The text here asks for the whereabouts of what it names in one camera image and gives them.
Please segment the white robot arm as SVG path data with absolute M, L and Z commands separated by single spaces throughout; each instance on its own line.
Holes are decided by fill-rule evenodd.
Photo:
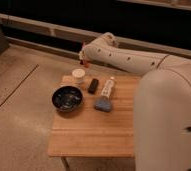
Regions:
M 136 171 L 191 171 L 191 59 L 121 49 L 107 32 L 79 52 L 139 75 L 133 99 Z

